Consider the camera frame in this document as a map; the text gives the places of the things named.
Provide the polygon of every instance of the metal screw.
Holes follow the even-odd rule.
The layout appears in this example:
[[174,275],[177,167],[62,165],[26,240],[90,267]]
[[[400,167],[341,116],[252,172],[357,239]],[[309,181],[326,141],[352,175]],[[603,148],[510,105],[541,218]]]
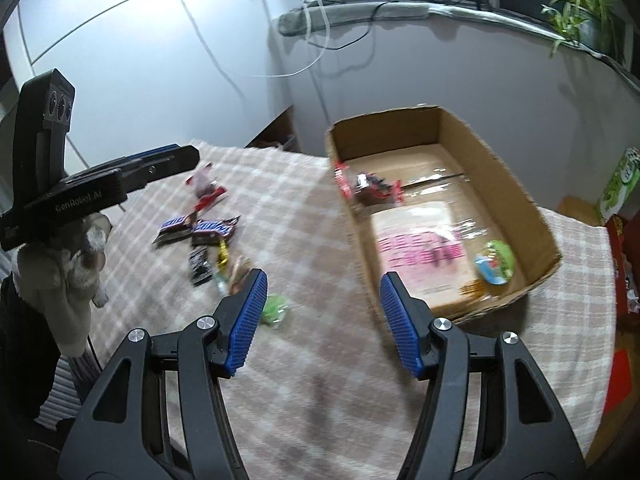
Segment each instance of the metal screw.
[[433,325],[438,330],[445,332],[451,328],[451,322],[446,317],[438,317],[433,320]]
[[507,345],[515,345],[520,338],[515,332],[504,332],[502,334],[502,340],[507,343]]
[[216,324],[216,320],[213,319],[211,316],[201,317],[198,320],[198,322],[196,323],[198,328],[201,328],[203,330],[208,330],[209,328],[211,328],[215,324]]
[[145,331],[141,328],[134,328],[131,332],[129,332],[129,341],[132,343],[137,343],[138,341],[142,341],[145,338]]

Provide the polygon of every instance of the checkered tablecloth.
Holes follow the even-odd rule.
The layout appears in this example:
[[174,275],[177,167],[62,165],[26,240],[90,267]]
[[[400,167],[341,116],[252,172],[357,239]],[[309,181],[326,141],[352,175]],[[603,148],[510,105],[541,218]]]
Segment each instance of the checkered tablecloth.
[[[251,478],[396,478],[426,384],[405,371],[376,324],[356,274],[347,222],[327,160],[274,149],[196,144],[228,187],[206,218],[241,215],[232,249],[265,270],[270,293],[290,299],[280,330],[261,326],[246,365],[222,389]],[[174,176],[148,186],[112,231],[104,281],[110,304],[94,311],[101,362],[138,326],[181,330],[211,313],[213,282],[193,288],[188,242],[153,250],[159,225],[194,199]],[[520,334],[586,453],[600,422],[614,338],[614,285],[606,231],[543,210],[562,266],[528,298],[469,324]],[[472,380],[458,468],[471,462],[479,384]],[[170,432],[182,441],[176,377],[168,381]]]

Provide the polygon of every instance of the blue textured pad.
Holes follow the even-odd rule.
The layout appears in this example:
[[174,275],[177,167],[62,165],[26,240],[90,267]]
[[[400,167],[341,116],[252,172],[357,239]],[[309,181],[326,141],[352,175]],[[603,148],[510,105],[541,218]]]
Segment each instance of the blue textured pad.
[[383,276],[380,280],[380,300],[382,300],[382,308],[385,311],[389,328],[396,340],[402,366],[415,377],[420,376],[424,365],[420,359],[418,335],[388,276]]
[[249,295],[242,306],[238,320],[229,335],[229,352],[226,356],[225,368],[234,376],[236,370],[244,365],[244,360],[254,339],[260,315],[267,301],[267,275],[264,272],[255,280]]

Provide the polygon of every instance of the black cable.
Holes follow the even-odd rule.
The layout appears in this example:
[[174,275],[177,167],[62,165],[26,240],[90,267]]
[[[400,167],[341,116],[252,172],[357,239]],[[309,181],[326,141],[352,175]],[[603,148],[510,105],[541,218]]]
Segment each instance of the black cable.
[[95,363],[98,365],[98,368],[100,368],[100,371],[102,371],[102,366],[100,365],[100,361],[98,361],[98,356],[95,354],[94,344],[91,342],[91,337],[87,335],[86,338],[87,338],[87,341],[89,342],[89,348],[91,349],[91,353],[94,355]]
[[[378,6],[376,6],[375,9],[373,9],[373,12],[371,13],[371,16],[369,17],[369,27],[367,27],[367,30],[365,31],[365,33],[360,36],[359,38],[356,38],[353,41],[350,41],[349,43],[345,43],[344,45],[341,46],[328,46],[326,48],[326,50],[341,50],[347,46],[350,46],[354,43],[357,43],[358,41],[360,41],[362,38],[364,38],[367,34],[369,34],[371,32],[371,29],[373,28],[373,18],[376,17],[376,14],[378,13],[378,11],[380,10],[380,7],[386,5],[386,4],[391,4],[391,3],[395,3],[396,0],[389,0],[388,2],[382,2],[381,4],[379,4]],[[318,45],[317,43],[314,43],[313,41],[307,41],[307,43],[309,45],[313,45],[316,46],[318,48],[324,48],[324,45]]]

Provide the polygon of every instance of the white glove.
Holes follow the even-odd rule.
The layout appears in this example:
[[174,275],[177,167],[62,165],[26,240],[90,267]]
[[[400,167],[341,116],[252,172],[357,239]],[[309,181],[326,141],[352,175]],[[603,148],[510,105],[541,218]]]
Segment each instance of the white glove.
[[94,213],[67,224],[47,242],[18,248],[12,271],[18,295],[44,315],[60,353],[80,357],[91,328],[91,308],[108,297],[100,283],[109,219]]

